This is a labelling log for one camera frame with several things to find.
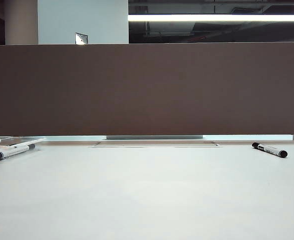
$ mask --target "brown partition panel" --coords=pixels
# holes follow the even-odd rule
[[[0,135],[294,134],[294,43],[0,46]]]

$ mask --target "whiteboard marker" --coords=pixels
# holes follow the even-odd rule
[[[36,145],[30,144],[26,146],[13,147],[11,149],[0,149],[0,160],[8,158],[15,154],[24,153],[28,150],[34,149]]]
[[[252,147],[255,149],[264,151],[266,153],[269,153],[269,154],[274,154],[274,155],[279,156],[281,158],[285,158],[288,155],[288,153],[284,150],[279,150],[279,149],[276,149],[275,147],[271,147],[271,146],[265,146],[265,145],[262,145],[257,142],[254,142],[252,144]]]

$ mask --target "white desk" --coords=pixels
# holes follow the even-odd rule
[[[294,240],[294,142],[88,148],[0,162],[0,240]]]

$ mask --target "white marker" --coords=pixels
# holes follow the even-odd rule
[[[284,150],[279,150],[279,149],[276,149],[275,147],[271,147],[271,146],[265,146],[265,145],[262,145],[262,144],[257,143],[257,142],[254,142],[252,144],[252,146],[255,149],[264,151],[264,152],[269,153],[269,154],[274,154],[274,155],[279,156],[281,158],[285,158],[288,155],[288,153],[286,151],[284,151]]]
[[[35,147],[36,147],[36,145],[30,144],[30,145],[26,145],[26,146],[13,147],[10,149],[0,149],[0,160],[8,158],[8,157],[15,155],[15,154],[24,153],[28,150],[34,149]]]
[[[14,144],[14,145],[10,145],[11,147],[14,147],[14,148],[18,148],[18,147],[23,147],[23,146],[28,146],[28,145],[31,145],[31,144],[36,144],[36,143],[39,143],[39,142],[43,142],[45,140],[45,138],[39,138],[39,139],[35,139],[35,140],[31,140],[31,141],[26,141],[26,142],[22,142],[22,143],[17,143],[17,144]]]

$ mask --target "ceiling light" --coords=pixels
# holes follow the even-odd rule
[[[165,14],[128,15],[129,22],[294,22],[294,15]]]

